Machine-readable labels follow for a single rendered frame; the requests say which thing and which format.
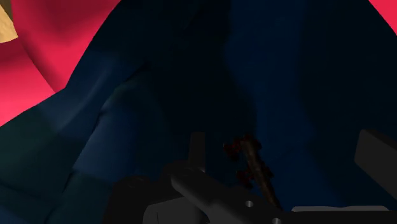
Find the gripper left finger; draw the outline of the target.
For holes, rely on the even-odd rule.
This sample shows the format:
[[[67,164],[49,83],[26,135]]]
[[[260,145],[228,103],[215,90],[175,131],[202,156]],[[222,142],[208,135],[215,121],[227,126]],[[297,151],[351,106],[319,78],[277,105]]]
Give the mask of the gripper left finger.
[[[161,177],[116,182],[106,224],[292,224],[290,212],[269,204],[260,189],[227,187],[205,173],[205,135],[191,136],[188,160],[167,164]]]

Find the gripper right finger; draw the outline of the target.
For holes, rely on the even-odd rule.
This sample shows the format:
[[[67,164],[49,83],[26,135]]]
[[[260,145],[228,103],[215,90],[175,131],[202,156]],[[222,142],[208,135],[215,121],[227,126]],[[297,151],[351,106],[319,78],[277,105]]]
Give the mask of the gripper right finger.
[[[354,162],[397,200],[397,141],[377,130],[363,129]]]

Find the brown twig with red berries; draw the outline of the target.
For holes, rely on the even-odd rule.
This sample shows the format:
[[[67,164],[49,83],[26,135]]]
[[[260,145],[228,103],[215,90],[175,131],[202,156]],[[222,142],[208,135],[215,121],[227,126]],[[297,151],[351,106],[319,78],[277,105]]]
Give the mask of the brown twig with red berries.
[[[223,145],[223,151],[232,161],[237,162],[240,158],[243,158],[246,163],[245,170],[235,172],[241,185],[250,190],[255,183],[267,202],[282,211],[282,206],[275,195],[270,180],[274,175],[261,159],[259,155],[261,149],[261,143],[251,134],[236,137],[231,143]]]

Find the dark blue blanket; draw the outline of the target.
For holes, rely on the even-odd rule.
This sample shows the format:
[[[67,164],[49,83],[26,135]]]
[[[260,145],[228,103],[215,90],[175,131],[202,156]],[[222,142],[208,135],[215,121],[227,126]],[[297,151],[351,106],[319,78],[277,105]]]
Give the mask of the dark blue blanket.
[[[205,134],[205,170],[226,186],[239,184],[225,143],[252,134],[273,172],[275,194],[285,210],[296,206],[385,206],[397,202],[354,163],[361,130],[375,129],[397,140],[397,128],[314,125],[294,129],[194,129],[170,123],[146,125],[130,104],[143,105],[127,78],[108,95],[89,91],[87,104],[59,115],[50,100],[29,106],[19,89],[29,76],[23,52],[0,56],[0,224],[101,224],[112,186],[132,175],[157,179],[166,164],[188,158],[193,132]]]

